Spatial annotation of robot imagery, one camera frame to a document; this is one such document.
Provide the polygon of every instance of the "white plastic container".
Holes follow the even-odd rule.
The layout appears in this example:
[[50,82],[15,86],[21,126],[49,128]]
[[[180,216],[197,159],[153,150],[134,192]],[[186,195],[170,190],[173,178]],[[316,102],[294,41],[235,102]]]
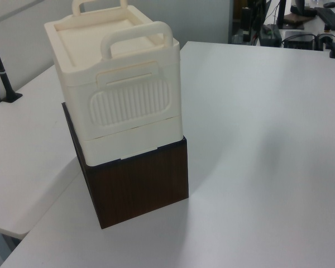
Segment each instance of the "white plastic container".
[[87,165],[182,140],[180,47],[170,27],[121,0],[117,8],[45,25]]

